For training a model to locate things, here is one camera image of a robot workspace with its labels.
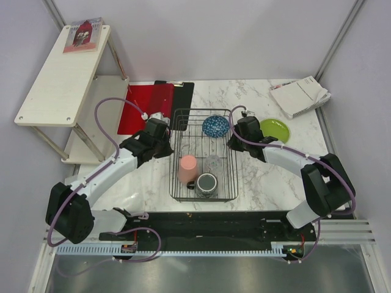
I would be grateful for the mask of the lime green plastic plate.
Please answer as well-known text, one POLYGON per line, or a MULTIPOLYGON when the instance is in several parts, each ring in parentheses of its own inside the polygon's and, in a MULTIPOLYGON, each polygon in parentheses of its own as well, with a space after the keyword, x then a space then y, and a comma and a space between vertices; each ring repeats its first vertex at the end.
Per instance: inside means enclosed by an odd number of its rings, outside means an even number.
POLYGON ((282 143, 287 143, 290 139, 290 129, 282 121, 276 118, 267 118, 260 122, 260 129, 263 135, 277 138, 282 143))

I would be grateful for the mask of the pink plastic cup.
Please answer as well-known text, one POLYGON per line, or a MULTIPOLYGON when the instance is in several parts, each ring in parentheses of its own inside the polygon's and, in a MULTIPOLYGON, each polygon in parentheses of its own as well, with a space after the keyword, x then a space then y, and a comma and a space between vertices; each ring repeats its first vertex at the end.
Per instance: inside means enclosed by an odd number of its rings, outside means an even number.
POLYGON ((185 155, 180 159, 178 166, 178 179, 187 184, 194 181, 199 175, 197 159, 193 155, 185 155))

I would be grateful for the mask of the black wire dish rack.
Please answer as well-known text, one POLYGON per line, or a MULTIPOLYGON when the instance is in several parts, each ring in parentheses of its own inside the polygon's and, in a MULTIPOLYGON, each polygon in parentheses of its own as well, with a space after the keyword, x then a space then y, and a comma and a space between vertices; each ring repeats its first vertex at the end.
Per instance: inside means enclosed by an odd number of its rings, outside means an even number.
POLYGON ((169 193, 179 201, 211 201, 228 202, 238 197, 238 163, 236 153, 227 146, 232 136, 231 129, 220 138, 206 136, 202 131, 202 123, 212 115, 220 115, 228 120, 228 109, 190 109, 187 130, 172 131, 171 143, 174 154, 170 158, 169 193), (222 159, 222 173, 218 179, 218 194, 216 198, 199 198, 193 190, 178 179, 180 159, 185 155, 193 155, 197 159, 199 173, 205 171, 205 159, 212 155, 222 159))

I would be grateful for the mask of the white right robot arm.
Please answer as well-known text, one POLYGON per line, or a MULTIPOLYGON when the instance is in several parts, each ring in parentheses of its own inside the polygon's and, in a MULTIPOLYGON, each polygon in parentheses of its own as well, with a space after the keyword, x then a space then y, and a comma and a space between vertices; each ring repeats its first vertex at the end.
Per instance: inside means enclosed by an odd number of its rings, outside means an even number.
POLYGON ((280 224, 284 239, 296 239, 303 226, 348 202, 355 202, 356 191, 336 155, 311 156, 285 146, 275 137, 266 137, 254 116, 240 118, 232 129, 232 137, 227 143, 230 149, 247 152, 259 161, 284 168, 302 179, 305 200, 288 211, 285 221, 280 224))

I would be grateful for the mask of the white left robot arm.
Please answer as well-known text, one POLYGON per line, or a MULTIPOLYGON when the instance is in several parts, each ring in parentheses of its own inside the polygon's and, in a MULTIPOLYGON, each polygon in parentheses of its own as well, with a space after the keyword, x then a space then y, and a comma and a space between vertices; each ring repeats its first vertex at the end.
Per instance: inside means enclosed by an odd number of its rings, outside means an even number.
POLYGON ((150 118, 145 128, 125 139, 115 153, 85 178, 69 185, 57 183, 49 196, 45 221, 49 232, 57 231, 63 237, 79 244, 92 232, 113 233, 127 240, 134 233, 134 225, 114 210, 94 211, 92 206, 118 180, 155 158, 168 157, 170 146, 168 124, 150 118))

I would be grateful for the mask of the blue patterned ceramic bowl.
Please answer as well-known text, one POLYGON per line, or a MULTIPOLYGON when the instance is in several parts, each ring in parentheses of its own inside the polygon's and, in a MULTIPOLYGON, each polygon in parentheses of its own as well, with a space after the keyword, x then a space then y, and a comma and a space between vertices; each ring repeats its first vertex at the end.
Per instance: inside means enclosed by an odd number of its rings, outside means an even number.
POLYGON ((220 115, 212 115, 202 123, 203 133, 212 138, 220 138, 225 136, 230 129, 228 120, 220 115))

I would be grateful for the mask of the red transparent plastic folder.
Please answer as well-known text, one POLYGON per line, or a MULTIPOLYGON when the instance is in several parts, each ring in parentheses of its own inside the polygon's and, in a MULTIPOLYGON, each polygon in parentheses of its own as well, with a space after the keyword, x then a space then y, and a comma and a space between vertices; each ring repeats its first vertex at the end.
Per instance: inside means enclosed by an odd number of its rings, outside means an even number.
MULTIPOLYGON (((131 85, 126 100, 137 106, 148 116, 161 112, 164 117, 171 119, 174 85, 131 85)), ((125 104, 120 118, 118 135, 133 135, 142 130, 145 121, 141 113, 133 106, 125 104)))

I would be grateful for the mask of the clear glass tumbler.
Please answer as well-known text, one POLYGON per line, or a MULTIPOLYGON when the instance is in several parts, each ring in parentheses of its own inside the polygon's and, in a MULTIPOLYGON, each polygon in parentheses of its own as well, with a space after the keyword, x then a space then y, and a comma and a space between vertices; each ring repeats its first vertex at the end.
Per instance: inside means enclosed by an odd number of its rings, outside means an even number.
POLYGON ((205 159, 205 171, 218 176, 222 173, 222 159, 215 154, 208 156, 205 159))

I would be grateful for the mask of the black clipboard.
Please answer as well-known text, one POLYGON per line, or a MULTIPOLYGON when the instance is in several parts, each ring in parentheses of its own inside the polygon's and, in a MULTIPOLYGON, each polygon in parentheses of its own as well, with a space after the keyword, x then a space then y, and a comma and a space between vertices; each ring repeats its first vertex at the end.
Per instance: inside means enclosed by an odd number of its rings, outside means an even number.
POLYGON ((161 80, 155 81, 154 85, 156 84, 172 84, 174 86, 170 128, 176 131, 187 130, 195 84, 193 82, 161 80))

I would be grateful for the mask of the white spiral notebook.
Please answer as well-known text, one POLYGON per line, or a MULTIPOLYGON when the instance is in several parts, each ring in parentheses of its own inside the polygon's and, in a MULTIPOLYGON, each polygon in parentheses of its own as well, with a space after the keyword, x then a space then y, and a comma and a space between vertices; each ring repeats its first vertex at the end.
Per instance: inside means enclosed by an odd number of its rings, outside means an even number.
POLYGON ((273 86, 269 95, 290 120, 321 107, 331 98, 331 93, 313 76, 273 86))

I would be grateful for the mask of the dark green ceramic mug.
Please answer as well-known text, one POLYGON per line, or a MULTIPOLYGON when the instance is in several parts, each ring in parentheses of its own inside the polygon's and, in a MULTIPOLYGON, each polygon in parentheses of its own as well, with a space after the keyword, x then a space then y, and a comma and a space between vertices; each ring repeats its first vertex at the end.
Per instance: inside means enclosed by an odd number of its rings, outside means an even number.
POLYGON ((186 187, 193 190, 199 198, 216 198, 219 184, 214 174, 202 173, 196 180, 188 182, 186 187))

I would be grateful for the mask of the white two-tier shelf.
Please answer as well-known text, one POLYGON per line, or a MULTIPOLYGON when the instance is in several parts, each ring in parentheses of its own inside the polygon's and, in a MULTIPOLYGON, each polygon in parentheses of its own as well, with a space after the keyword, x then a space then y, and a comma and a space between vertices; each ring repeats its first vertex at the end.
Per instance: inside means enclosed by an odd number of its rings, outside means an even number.
POLYGON ((14 122, 33 129, 63 163, 96 165, 114 151, 100 128, 116 137, 123 109, 120 102, 101 100, 125 98, 129 79, 96 73, 105 47, 120 62, 110 26, 103 26, 97 51, 64 54, 69 27, 62 28, 14 122))

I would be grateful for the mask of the red illustrated book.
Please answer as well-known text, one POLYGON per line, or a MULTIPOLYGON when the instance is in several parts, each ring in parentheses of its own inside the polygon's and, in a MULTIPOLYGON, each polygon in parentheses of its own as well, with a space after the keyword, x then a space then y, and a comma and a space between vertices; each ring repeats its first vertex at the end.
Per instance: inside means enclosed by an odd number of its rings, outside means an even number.
POLYGON ((97 51, 102 26, 102 17, 71 23, 63 53, 97 51))

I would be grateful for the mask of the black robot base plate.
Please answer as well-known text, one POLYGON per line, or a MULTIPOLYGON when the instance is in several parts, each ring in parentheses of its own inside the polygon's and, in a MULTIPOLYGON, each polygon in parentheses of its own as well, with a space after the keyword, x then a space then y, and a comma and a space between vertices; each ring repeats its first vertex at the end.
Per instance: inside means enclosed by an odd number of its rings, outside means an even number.
POLYGON ((272 242, 315 241, 311 224, 288 227, 284 211, 151 212, 147 220, 128 217, 122 235, 101 233, 101 241, 136 240, 143 251, 269 250, 272 242))

